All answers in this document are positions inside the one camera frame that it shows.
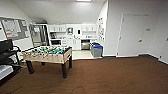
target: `blue recycling bin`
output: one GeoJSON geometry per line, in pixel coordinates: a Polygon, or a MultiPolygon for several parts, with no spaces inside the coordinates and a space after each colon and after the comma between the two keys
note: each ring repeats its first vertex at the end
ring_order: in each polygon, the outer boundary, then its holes
{"type": "Polygon", "coordinates": [[[93,57],[102,57],[102,53],[103,53],[103,46],[101,45],[91,45],[91,54],[93,55],[93,57]]]}

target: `bulletin board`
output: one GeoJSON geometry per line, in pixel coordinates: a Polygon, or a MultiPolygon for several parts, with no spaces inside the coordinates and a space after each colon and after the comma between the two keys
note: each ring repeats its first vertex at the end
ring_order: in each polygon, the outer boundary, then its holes
{"type": "Polygon", "coordinates": [[[25,20],[0,17],[0,21],[7,39],[19,40],[28,37],[25,20]]]}

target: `refrigerator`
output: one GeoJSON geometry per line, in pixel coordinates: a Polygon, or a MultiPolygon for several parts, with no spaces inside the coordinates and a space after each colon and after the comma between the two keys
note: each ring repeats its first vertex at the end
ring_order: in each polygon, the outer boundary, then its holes
{"type": "Polygon", "coordinates": [[[33,46],[49,46],[49,39],[46,25],[30,25],[30,33],[33,46]]]}

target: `ceiling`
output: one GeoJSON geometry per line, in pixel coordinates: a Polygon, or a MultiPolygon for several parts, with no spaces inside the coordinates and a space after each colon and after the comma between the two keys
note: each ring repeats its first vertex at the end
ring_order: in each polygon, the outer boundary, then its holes
{"type": "Polygon", "coordinates": [[[92,24],[98,19],[106,0],[12,0],[34,22],[48,24],[92,24]]]}

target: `white door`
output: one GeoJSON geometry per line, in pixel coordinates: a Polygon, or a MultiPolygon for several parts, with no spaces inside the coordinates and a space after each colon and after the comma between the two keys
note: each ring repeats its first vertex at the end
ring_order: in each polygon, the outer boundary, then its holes
{"type": "Polygon", "coordinates": [[[166,64],[168,64],[168,38],[166,40],[165,47],[163,49],[161,58],[159,60],[164,62],[164,63],[166,63],[166,64]]]}
{"type": "Polygon", "coordinates": [[[146,20],[146,15],[123,15],[117,57],[139,55],[146,20]]]}

